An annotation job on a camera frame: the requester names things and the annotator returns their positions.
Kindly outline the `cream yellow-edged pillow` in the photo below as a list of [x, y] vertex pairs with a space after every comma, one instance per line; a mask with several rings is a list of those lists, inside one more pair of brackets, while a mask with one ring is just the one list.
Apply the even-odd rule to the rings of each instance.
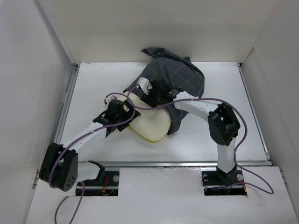
[[129, 129], [149, 142], [161, 141], [171, 127], [171, 118], [167, 109], [140, 110], [141, 114], [129, 124]]

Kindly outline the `dark grey checked pillowcase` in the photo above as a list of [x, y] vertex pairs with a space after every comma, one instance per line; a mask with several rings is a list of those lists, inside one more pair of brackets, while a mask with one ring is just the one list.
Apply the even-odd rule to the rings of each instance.
[[[141, 52], [154, 59], [145, 67], [139, 77], [148, 80], [162, 77], [171, 88], [178, 87], [192, 96], [202, 97], [205, 89], [205, 77], [201, 70], [191, 63], [189, 57], [180, 57], [165, 48], [156, 47], [145, 48]], [[123, 92], [131, 90], [138, 78]], [[168, 112], [171, 121], [166, 134], [174, 134], [179, 130], [181, 121], [187, 112], [175, 109], [173, 105], [166, 107], [164, 111]]]

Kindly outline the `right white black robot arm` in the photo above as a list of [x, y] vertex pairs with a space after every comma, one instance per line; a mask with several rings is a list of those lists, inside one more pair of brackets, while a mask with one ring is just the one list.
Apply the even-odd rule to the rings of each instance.
[[231, 181], [236, 171], [235, 141], [241, 127], [233, 108], [227, 103], [209, 103], [181, 88], [171, 88], [162, 80], [150, 82], [146, 78], [141, 78], [138, 84], [151, 107], [172, 102], [176, 109], [191, 113], [208, 123], [210, 137], [217, 145], [216, 178], [223, 184]]

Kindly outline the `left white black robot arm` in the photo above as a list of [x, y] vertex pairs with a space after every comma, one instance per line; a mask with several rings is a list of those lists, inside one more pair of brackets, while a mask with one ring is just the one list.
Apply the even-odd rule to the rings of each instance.
[[48, 183], [53, 189], [66, 192], [81, 181], [78, 177], [79, 171], [86, 170], [92, 184], [102, 184], [105, 178], [102, 171], [99, 169], [89, 171], [89, 168], [79, 167], [80, 149], [94, 137], [104, 139], [115, 130], [121, 132], [139, 116], [140, 113], [135, 109], [132, 100], [112, 99], [107, 103], [107, 109], [93, 119], [92, 123], [81, 133], [63, 144], [53, 142], [47, 147], [39, 171], [39, 179]]

